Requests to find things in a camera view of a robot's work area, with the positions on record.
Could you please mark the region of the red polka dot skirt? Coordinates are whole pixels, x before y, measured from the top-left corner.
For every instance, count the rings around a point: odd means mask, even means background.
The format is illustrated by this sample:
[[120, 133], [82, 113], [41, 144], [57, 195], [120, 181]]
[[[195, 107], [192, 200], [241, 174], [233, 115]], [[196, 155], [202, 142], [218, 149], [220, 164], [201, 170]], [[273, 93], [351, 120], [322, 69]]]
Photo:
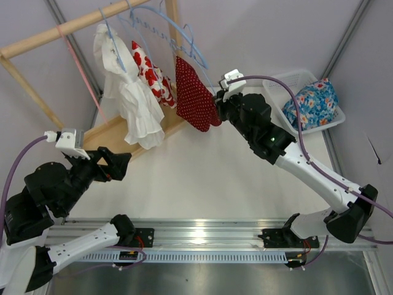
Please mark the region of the red polka dot skirt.
[[183, 58], [176, 57], [176, 114], [201, 132], [218, 127], [219, 119], [212, 93], [197, 72]]

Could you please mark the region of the thin blue wire hanger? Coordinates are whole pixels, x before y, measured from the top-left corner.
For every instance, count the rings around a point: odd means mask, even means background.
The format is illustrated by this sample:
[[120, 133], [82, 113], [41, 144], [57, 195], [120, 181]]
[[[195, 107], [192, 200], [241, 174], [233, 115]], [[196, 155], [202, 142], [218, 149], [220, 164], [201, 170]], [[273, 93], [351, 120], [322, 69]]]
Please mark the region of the thin blue wire hanger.
[[181, 53], [186, 54], [189, 58], [194, 61], [197, 66], [200, 68], [201, 72], [203, 73], [209, 88], [212, 90], [212, 93], [215, 95], [216, 91], [213, 87], [212, 81], [210, 80], [207, 70], [209, 69], [209, 65], [199, 48], [195, 45], [194, 33], [193, 29], [189, 24], [185, 24], [182, 28], [179, 25], [174, 26], [175, 31], [180, 34], [181, 41], [185, 41], [188, 43], [189, 48], [187, 49], [183, 45], [173, 45], [174, 50], [178, 51], [178, 55]]

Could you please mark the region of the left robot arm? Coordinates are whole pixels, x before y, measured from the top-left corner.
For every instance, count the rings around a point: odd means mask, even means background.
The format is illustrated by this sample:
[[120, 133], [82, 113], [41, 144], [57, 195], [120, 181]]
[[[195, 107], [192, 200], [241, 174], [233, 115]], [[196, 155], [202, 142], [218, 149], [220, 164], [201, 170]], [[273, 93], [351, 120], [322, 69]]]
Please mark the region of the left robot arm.
[[92, 182], [121, 181], [131, 154], [95, 151], [63, 153], [71, 164], [47, 162], [24, 178], [23, 190], [1, 205], [1, 294], [5, 294], [21, 257], [34, 248], [34, 269], [25, 291], [48, 283], [63, 267], [88, 253], [108, 246], [130, 246], [136, 228], [125, 214], [118, 214], [91, 234], [57, 246], [44, 245], [56, 218], [65, 218]]

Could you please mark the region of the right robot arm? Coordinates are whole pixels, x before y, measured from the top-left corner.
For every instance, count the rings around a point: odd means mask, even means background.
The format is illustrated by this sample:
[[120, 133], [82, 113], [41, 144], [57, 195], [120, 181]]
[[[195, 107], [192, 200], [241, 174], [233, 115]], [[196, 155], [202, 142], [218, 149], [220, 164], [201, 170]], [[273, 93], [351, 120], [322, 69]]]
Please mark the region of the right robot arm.
[[293, 246], [299, 240], [331, 235], [354, 243], [373, 213], [371, 201], [378, 191], [360, 187], [316, 160], [306, 158], [298, 139], [271, 121], [271, 106], [261, 94], [242, 93], [225, 98], [220, 90], [213, 98], [221, 121], [229, 121], [253, 153], [294, 175], [322, 197], [329, 208], [310, 214], [293, 214], [283, 225], [284, 240]]

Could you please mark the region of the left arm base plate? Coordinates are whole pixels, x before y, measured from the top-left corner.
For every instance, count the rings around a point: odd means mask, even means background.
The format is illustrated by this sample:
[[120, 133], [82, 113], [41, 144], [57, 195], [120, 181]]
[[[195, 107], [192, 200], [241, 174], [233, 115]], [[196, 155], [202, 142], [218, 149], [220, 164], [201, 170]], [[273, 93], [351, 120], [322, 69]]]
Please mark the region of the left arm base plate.
[[136, 233], [131, 242], [131, 247], [135, 248], [152, 248], [154, 244], [154, 228], [136, 228]]

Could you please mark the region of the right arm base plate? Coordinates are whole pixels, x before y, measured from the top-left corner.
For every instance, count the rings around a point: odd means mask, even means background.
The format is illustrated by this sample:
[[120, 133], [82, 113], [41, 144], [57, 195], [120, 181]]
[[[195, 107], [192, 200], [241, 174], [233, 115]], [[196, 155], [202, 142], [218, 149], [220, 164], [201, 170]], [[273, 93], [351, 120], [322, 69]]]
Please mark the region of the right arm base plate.
[[311, 248], [318, 248], [320, 246], [319, 239], [317, 237], [301, 239], [290, 230], [279, 228], [262, 229], [261, 233], [258, 234], [257, 237], [263, 241], [265, 248], [300, 249], [304, 246], [310, 246]]

